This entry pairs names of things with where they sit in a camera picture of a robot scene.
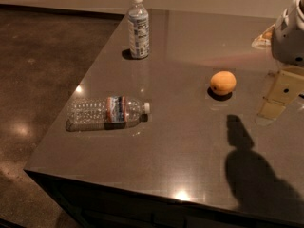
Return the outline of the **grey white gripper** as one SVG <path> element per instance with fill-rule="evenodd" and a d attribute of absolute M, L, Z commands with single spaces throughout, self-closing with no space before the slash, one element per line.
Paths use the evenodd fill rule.
<path fill-rule="evenodd" d="M 252 47 L 272 47 L 273 57 L 279 62 L 304 67 L 304 0 L 293 0 L 278 17 L 275 25 L 258 35 Z M 256 121 L 274 122 L 303 91 L 304 69 L 281 69 L 264 97 Z"/>

